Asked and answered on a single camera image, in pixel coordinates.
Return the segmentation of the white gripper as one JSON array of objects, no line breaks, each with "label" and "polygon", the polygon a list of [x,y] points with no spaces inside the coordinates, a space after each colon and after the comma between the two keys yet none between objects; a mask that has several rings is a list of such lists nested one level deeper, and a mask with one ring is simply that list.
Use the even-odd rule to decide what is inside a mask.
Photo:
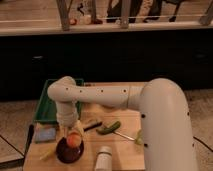
[{"label": "white gripper", "polygon": [[84,137],[84,129],[80,120],[78,120],[77,107],[74,103],[56,103],[57,122],[64,127],[73,127]]}]

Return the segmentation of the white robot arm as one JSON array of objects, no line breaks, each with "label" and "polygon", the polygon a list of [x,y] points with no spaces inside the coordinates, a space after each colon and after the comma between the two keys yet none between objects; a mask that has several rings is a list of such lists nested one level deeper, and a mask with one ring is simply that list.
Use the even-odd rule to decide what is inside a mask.
[{"label": "white robot arm", "polygon": [[65,76],[47,93],[56,103],[57,121],[65,127],[77,121],[77,101],[138,111],[145,171],[198,171],[188,103],[175,82],[157,78],[142,86],[78,86]]}]

